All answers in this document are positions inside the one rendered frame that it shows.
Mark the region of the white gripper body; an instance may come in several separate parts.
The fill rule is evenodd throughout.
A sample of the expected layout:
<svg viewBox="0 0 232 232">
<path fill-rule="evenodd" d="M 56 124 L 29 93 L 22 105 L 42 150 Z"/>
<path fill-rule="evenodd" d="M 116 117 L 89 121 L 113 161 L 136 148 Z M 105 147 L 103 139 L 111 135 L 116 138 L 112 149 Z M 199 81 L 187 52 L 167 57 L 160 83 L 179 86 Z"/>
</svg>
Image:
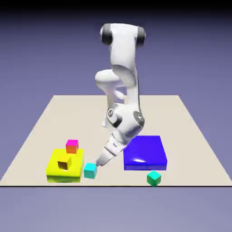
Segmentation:
<svg viewBox="0 0 232 232">
<path fill-rule="evenodd" d="M 115 157 L 114 154 L 104 147 L 103 150 L 101 151 L 100 156 L 96 160 L 96 166 L 104 166 L 114 157 Z"/>
</svg>

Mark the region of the small cyan cube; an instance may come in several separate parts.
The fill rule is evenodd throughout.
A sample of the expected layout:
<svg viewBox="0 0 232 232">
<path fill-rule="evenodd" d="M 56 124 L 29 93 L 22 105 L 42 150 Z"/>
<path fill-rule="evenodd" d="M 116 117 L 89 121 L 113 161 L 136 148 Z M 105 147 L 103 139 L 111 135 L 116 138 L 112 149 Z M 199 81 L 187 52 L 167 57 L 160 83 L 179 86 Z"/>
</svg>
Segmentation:
<svg viewBox="0 0 232 232">
<path fill-rule="evenodd" d="M 97 174 L 97 166 L 94 163 L 86 163 L 84 167 L 84 177 L 88 179 L 95 179 Z"/>
</svg>

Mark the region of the small magenta cube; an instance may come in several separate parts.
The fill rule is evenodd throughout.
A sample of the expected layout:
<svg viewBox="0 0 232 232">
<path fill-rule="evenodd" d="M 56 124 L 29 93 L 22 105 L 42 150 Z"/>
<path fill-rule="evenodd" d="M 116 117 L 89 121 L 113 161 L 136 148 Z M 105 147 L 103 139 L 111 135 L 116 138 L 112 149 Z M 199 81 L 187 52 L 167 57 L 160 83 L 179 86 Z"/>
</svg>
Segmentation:
<svg viewBox="0 0 232 232">
<path fill-rule="evenodd" d="M 66 152 L 68 154 L 76 154 L 79 148 L 78 140 L 67 140 L 66 142 Z"/>
</svg>

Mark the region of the small green cube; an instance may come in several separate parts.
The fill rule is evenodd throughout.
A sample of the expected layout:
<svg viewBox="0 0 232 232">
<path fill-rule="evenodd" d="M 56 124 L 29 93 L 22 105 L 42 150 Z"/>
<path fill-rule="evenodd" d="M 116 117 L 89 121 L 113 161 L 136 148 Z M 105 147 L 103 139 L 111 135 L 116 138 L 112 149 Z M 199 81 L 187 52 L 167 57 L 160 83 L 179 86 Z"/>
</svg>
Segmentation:
<svg viewBox="0 0 232 232">
<path fill-rule="evenodd" d="M 158 184 L 160 184 L 160 182 L 161 182 L 161 174 L 157 173 L 155 170 L 147 174 L 147 183 L 150 186 L 155 187 Z"/>
</svg>

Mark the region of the large yellow box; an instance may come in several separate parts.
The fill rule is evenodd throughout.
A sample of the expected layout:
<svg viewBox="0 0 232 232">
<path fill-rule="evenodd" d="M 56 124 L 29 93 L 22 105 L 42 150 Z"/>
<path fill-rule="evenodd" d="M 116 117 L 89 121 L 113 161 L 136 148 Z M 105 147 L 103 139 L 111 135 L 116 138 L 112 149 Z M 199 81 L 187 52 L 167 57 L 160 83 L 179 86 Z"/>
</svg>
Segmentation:
<svg viewBox="0 0 232 232">
<path fill-rule="evenodd" d="M 69 170 L 58 167 L 58 158 L 70 156 L 72 164 Z M 49 183 L 79 183 L 84 163 L 83 149 L 78 149 L 76 154 L 68 154 L 65 149 L 54 149 L 46 168 Z"/>
</svg>

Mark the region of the large blue box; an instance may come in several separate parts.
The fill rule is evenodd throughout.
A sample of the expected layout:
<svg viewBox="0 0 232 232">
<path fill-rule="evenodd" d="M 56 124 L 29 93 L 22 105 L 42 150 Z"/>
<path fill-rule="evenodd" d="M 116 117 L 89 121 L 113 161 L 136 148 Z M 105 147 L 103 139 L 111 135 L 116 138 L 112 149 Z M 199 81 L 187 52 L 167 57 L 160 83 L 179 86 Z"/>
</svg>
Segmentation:
<svg viewBox="0 0 232 232">
<path fill-rule="evenodd" d="M 159 135 L 138 135 L 123 150 L 124 170 L 166 170 L 167 157 Z"/>
</svg>

